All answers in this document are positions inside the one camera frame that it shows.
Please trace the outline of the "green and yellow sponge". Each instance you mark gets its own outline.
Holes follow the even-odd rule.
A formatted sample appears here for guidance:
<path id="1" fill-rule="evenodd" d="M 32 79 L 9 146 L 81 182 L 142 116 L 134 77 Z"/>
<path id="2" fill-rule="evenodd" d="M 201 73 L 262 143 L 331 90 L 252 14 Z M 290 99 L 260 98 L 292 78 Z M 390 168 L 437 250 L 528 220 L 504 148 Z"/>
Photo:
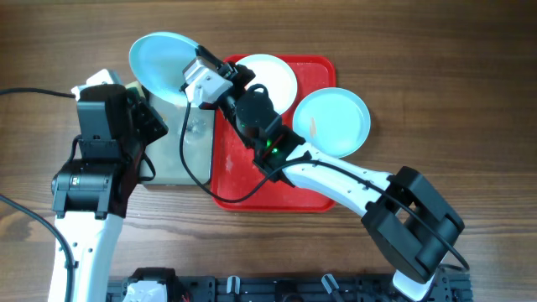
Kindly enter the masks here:
<path id="1" fill-rule="evenodd" d="M 144 98 L 144 99 L 147 98 L 145 90 L 143 88 L 143 85 L 140 84 L 138 81 L 134 81 L 134 82 L 131 82 L 131 83 L 125 85 L 125 88 L 128 91 L 136 92 L 138 94 L 138 96 L 141 97 L 141 98 Z"/>

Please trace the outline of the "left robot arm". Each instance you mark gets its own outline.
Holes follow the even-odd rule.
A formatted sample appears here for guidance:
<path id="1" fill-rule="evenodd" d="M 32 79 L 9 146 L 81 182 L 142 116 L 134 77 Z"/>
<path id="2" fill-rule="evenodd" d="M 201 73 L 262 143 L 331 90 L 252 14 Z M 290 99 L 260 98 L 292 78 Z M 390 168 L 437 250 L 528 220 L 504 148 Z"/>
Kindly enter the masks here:
<path id="1" fill-rule="evenodd" d="M 56 245 L 50 301 L 103 301 L 128 199 L 141 182 L 145 149 L 168 128 L 136 86 L 101 84 L 76 100 L 81 133 L 51 182 Z"/>

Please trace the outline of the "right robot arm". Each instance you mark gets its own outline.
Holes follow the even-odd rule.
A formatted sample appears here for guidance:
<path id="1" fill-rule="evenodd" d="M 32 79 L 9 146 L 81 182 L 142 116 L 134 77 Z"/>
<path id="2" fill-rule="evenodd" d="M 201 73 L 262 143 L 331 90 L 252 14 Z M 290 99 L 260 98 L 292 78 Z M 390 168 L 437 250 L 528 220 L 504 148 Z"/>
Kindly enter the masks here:
<path id="1" fill-rule="evenodd" d="M 420 172 L 407 166 L 396 174 L 373 171 L 322 153 L 283 124 L 268 89 L 250 83 L 252 70 L 203 46 L 195 52 L 183 71 L 189 104 L 219 109 L 266 180 L 312 190 L 358 214 L 407 300 L 428 295 L 446 254 L 469 266 L 454 248 L 463 220 Z"/>

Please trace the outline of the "light blue plate front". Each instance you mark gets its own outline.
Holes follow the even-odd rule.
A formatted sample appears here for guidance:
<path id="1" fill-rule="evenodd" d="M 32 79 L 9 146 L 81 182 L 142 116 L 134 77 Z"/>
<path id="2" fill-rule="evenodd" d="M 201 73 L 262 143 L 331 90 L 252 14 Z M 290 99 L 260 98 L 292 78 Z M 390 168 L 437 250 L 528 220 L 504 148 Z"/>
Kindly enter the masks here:
<path id="1" fill-rule="evenodd" d="M 129 50 L 130 68 L 151 94 L 178 107 L 187 98 L 180 88 L 185 84 L 183 69 L 196 57 L 199 44 L 184 35 L 155 32 L 136 40 Z"/>

